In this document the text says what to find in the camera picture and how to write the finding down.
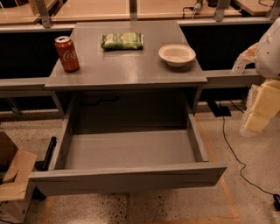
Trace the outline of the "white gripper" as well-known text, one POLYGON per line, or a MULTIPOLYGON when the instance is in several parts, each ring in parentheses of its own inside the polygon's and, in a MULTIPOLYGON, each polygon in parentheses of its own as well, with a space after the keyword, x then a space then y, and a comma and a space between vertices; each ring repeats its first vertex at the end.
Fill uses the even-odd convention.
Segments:
MULTIPOLYGON (((243 74, 246 65, 255 63, 256 71, 266 79, 280 78, 280 18, 255 43, 240 53, 233 74, 243 74)), ((248 92, 246 110, 241 120, 240 133, 244 137, 260 134, 270 120, 280 112, 280 80, 266 80, 253 85, 248 92)))

